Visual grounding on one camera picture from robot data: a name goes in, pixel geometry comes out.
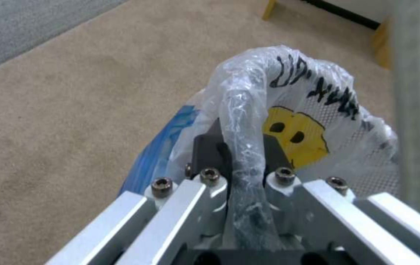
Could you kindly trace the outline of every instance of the carpet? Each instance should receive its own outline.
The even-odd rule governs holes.
[[[0,63],[126,0],[0,0]]]

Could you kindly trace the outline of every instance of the plastic bag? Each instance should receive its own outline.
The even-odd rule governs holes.
[[[285,46],[248,50],[220,64],[190,102],[141,153],[122,191],[142,193],[160,176],[182,181],[193,138],[219,117],[233,156],[232,247],[281,248],[262,188],[263,134],[278,139],[301,181],[338,176],[358,197],[398,193],[395,134],[358,105],[353,77],[331,62]]]

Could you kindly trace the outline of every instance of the bolt head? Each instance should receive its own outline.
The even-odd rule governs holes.
[[[200,171],[200,180],[208,186],[215,185],[220,176],[220,171],[214,167],[204,168]]]
[[[165,198],[172,192],[172,180],[157,178],[151,184],[151,192],[157,198]]]
[[[192,164],[190,164],[190,163],[185,164],[185,176],[187,178],[190,178],[191,175],[192,175],[192,167],[191,166],[192,166]]]
[[[339,192],[342,196],[346,196],[347,190],[349,189],[347,182],[343,178],[329,177],[326,179],[326,183]]]
[[[287,167],[279,167],[275,170],[275,179],[281,185],[289,186],[295,180],[295,174],[292,169]]]

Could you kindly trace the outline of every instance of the floor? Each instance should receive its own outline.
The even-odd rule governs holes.
[[[392,124],[372,30],[298,0],[133,0],[0,65],[0,264],[45,262],[112,200],[134,158],[219,62],[285,44],[338,63]]]
[[[126,0],[0,0],[0,63]]]

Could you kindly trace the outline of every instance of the smiley face print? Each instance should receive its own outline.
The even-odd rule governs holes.
[[[294,168],[313,163],[329,154],[324,127],[309,115],[284,107],[271,107],[264,134],[273,135]]]

